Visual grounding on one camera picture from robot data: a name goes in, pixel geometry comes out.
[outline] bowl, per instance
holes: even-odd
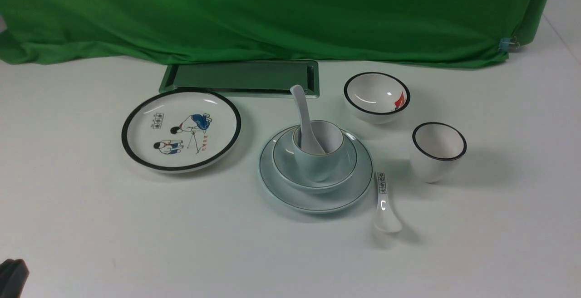
[[[357,118],[371,124],[392,122],[409,105],[409,89],[386,73],[360,73],[345,83],[345,104]]]
[[[297,165],[293,151],[293,133],[297,127],[286,131],[274,145],[272,162],[278,176],[292,188],[311,194],[322,194],[335,191],[353,175],[357,164],[357,151],[349,139],[345,139],[345,149],[335,172],[323,181],[309,179]]]

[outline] decorated plate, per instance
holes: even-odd
[[[177,89],[141,103],[125,121],[123,148],[161,172],[198,170],[222,158],[240,133],[240,113],[222,95]]]

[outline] green backdrop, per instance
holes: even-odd
[[[382,60],[482,67],[533,39],[546,0],[0,0],[0,59],[162,64]]]

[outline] cartoon illustration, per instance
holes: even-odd
[[[208,130],[208,128],[210,127],[210,123],[212,122],[212,119],[210,118],[210,115],[207,113],[204,114],[193,114],[191,116],[188,116],[186,120],[184,120],[178,127],[173,127],[172,129],[170,129],[170,133],[172,133],[173,135],[177,135],[178,133],[181,133],[183,131],[185,132],[191,132],[192,136],[189,139],[189,143],[187,143],[187,149],[189,149],[189,146],[192,143],[192,139],[194,140],[195,144],[196,144],[196,154],[200,152],[200,150],[205,151],[206,150],[206,142],[208,139],[207,135],[204,135],[204,141],[202,146],[200,147],[197,143],[197,139],[196,139],[196,132],[203,132],[206,133],[206,131]]]
[[[187,119],[184,120],[178,127],[173,127],[170,129],[170,133],[173,133],[174,135],[183,131],[203,131],[206,133],[206,130],[208,130],[211,122],[212,119],[207,113],[204,113],[203,115],[193,114],[188,116]]]
[[[401,108],[403,104],[405,104],[405,96],[403,96],[403,92],[401,92],[400,98],[396,100],[396,102],[394,103],[396,104],[396,110],[398,110],[398,108]]]
[[[164,141],[158,141],[155,143],[153,148],[159,149],[159,151],[165,155],[177,154],[180,153],[181,149],[183,148],[183,141],[172,141],[166,139]]]

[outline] white spoon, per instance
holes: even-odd
[[[377,172],[375,180],[377,183],[377,209],[373,217],[373,225],[377,230],[387,234],[400,232],[401,223],[389,205],[388,184],[385,182],[385,174]]]
[[[315,138],[313,128],[311,128],[311,119],[309,118],[309,108],[307,107],[307,98],[303,87],[295,85],[290,88],[292,96],[295,98],[296,107],[299,108],[300,116],[300,148],[306,153],[312,155],[323,155],[325,151],[321,144]]]

